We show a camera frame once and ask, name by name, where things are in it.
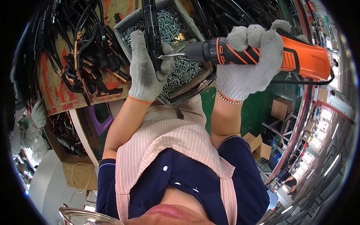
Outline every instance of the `woman's forearm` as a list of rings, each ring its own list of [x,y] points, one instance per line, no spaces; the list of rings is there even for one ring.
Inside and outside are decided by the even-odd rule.
[[[211,114],[211,141],[214,147],[231,135],[240,136],[241,107],[230,104],[215,95],[215,104]]]
[[[139,129],[149,108],[149,103],[127,98],[111,124],[106,136],[103,159],[116,158],[120,146],[128,142]]]

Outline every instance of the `gray cotton glove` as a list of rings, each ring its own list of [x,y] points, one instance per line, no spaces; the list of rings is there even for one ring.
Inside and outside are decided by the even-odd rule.
[[[166,84],[167,76],[174,68],[174,59],[163,59],[161,71],[155,71],[146,49],[144,34],[137,30],[131,33],[132,61],[130,75],[132,78],[129,97],[147,103],[152,103],[161,93]],[[162,43],[164,54],[174,52],[169,44]]]
[[[291,25],[284,20],[275,20],[269,31],[260,25],[234,27],[228,34],[229,46],[243,51],[249,46],[260,47],[260,58],[256,65],[218,65],[217,88],[219,92],[234,101],[245,100],[249,94],[264,91],[279,72],[283,62],[283,40],[276,32],[281,28],[290,32]]]
[[[46,125],[46,107],[41,98],[36,101],[34,107],[31,109],[31,118],[38,129]]]

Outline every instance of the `plastic container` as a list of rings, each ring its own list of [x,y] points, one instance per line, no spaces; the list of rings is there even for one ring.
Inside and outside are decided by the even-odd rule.
[[[181,6],[178,0],[156,1],[157,11],[167,7],[173,8],[173,10],[178,13],[181,22],[184,24],[187,30],[186,40],[173,45],[175,53],[183,51],[189,42],[193,42],[194,39],[198,42],[205,41],[204,37],[196,27],[193,19],[187,14],[186,10]],[[143,12],[140,8],[129,14],[114,26],[115,36],[117,37],[121,48],[130,61],[132,60],[132,54],[126,44],[123,32],[142,19]],[[160,100],[165,105],[175,107],[205,90],[216,79],[216,73],[214,72],[214,65],[210,62],[203,62],[201,63],[201,66],[204,68],[204,70],[200,71],[189,83],[184,84],[169,93],[162,91],[162,93],[158,96],[158,100]]]

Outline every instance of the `screwdriver chuck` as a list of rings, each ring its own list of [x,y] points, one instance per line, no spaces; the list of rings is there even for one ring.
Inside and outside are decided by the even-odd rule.
[[[185,50],[186,57],[191,62],[206,62],[208,60],[205,59],[203,49],[204,45],[207,45],[206,42],[196,42],[196,43],[190,43]]]

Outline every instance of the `ceiling light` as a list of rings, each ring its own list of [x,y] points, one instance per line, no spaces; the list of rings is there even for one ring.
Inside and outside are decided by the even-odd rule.
[[[336,156],[335,160],[333,161],[333,163],[331,164],[331,166],[328,168],[328,170],[324,173],[324,176],[326,176],[330,170],[333,168],[333,166],[335,165],[336,161],[339,159],[339,155]]]
[[[312,175],[312,173],[314,172],[314,170],[315,170],[315,169],[312,170],[312,172],[307,176],[306,179],[308,179],[308,178]]]
[[[339,124],[336,125],[335,130],[334,130],[334,133],[333,133],[333,136],[331,137],[331,139],[334,138],[338,126],[339,126]]]
[[[289,208],[287,208],[286,210],[284,210],[281,214],[286,213],[287,211],[289,211],[292,208],[292,206],[290,206]]]

